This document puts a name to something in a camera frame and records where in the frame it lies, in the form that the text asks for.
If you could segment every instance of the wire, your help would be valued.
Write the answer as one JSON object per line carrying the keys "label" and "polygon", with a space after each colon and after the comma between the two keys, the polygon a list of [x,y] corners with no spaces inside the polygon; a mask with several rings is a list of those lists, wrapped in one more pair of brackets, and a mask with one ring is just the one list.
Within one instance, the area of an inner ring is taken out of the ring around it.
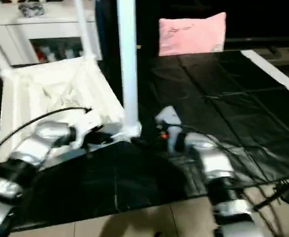
{"label": "wire", "polygon": [[[247,168],[247,166],[241,161],[241,159],[236,155],[234,154],[233,152],[231,152],[229,149],[227,149],[226,147],[224,147],[221,143],[217,142],[214,140],[213,137],[211,137],[210,135],[208,134],[205,134],[197,129],[195,129],[194,127],[192,126],[189,126],[189,125],[178,125],[178,124],[168,124],[168,126],[177,126],[177,127],[182,127],[182,128],[187,128],[187,129],[190,129],[190,130],[193,130],[194,132],[196,133],[200,133],[202,135],[204,135],[205,137],[207,137],[209,140],[211,140],[213,143],[215,143],[218,147],[222,148],[223,150],[225,150],[226,152],[228,152],[229,154],[231,154],[232,156],[236,157],[237,160],[239,161],[240,164],[242,164],[242,166],[247,170],[248,172],[248,175],[249,177],[251,178],[251,180],[253,182],[255,182],[254,180],[254,177],[251,175],[250,173],[250,170]],[[259,186],[259,185],[256,185],[256,187],[258,188],[258,190],[260,191],[260,193],[262,194],[262,196],[267,199],[267,195],[265,194],[264,190]],[[251,202],[250,198],[244,193],[244,195],[247,197],[248,201],[251,203],[252,206],[254,206],[254,202]],[[279,220],[279,217],[274,209],[274,207],[269,203],[268,204],[271,212],[273,213],[273,216],[275,217],[275,222],[276,222],[276,225],[277,225],[277,228],[280,232],[280,236],[284,236],[284,233],[283,233],[283,228],[281,227],[281,224],[280,224],[280,220]],[[259,215],[262,217],[263,221],[265,222],[265,224],[267,225],[268,229],[270,230],[270,232],[274,235],[274,236],[279,236],[276,231],[274,230],[274,228],[272,227],[272,225],[270,224],[270,222],[263,216],[263,214],[260,212],[260,211],[257,211],[259,213]]]}
{"label": "wire", "polygon": [[37,118],[34,118],[32,120],[30,120],[29,122],[23,124],[22,126],[20,126],[19,128],[17,128],[16,130],[14,130],[13,132],[11,132],[10,134],[8,134],[5,138],[3,138],[1,141],[0,141],[0,146],[2,144],[4,144],[8,139],[10,139],[13,135],[15,135],[17,132],[19,132],[20,130],[24,129],[25,127],[29,126],[30,124],[40,120],[40,119],[43,119],[45,117],[48,117],[52,114],[56,114],[56,113],[59,113],[59,112],[62,112],[62,111],[66,111],[66,110],[85,110],[86,112],[90,111],[89,108],[84,108],[84,107],[67,107],[67,108],[62,108],[62,109],[59,109],[59,110],[55,110],[55,111],[51,111],[49,113],[46,113],[44,115],[41,115]]}

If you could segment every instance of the pink pillow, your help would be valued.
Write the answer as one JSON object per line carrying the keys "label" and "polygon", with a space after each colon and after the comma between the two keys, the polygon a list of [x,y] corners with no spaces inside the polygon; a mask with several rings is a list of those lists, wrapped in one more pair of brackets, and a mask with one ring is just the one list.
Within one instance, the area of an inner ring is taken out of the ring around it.
{"label": "pink pillow", "polygon": [[207,19],[160,19],[159,56],[221,52],[226,13]]}

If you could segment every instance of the shelf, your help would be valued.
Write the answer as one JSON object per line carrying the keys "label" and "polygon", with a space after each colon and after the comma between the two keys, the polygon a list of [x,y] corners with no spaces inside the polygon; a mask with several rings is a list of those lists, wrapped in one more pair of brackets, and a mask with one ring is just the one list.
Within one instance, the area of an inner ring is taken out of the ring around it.
{"label": "shelf", "polygon": [[[94,0],[84,0],[83,3],[87,21],[95,21]],[[0,25],[77,22],[73,0],[47,2],[43,7],[44,15],[25,18],[19,12],[17,4],[0,3]]]}

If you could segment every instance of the black plastic sheet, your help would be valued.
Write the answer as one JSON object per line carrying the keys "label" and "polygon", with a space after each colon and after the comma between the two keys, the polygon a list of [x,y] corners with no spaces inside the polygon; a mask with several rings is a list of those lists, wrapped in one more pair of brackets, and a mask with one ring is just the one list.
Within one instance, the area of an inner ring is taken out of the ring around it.
{"label": "black plastic sheet", "polygon": [[[184,125],[229,149],[239,187],[289,178],[289,91],[239,52],[139,61],[143,138],[154,116],[175,107]],[[111,86],[121,94],[113,70]],[[73,222],[206,195],[197,158],[121,142],[41,172],[15,230]]]}

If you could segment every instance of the orange light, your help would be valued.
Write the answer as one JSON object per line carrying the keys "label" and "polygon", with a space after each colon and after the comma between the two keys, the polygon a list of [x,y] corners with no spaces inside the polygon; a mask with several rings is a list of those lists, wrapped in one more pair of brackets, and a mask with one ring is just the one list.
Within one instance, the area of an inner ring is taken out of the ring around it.
{"label": "orange light", "polygon": [[169,137],[169,135],[168,134],[161,134],[161,137],[166,139]]}

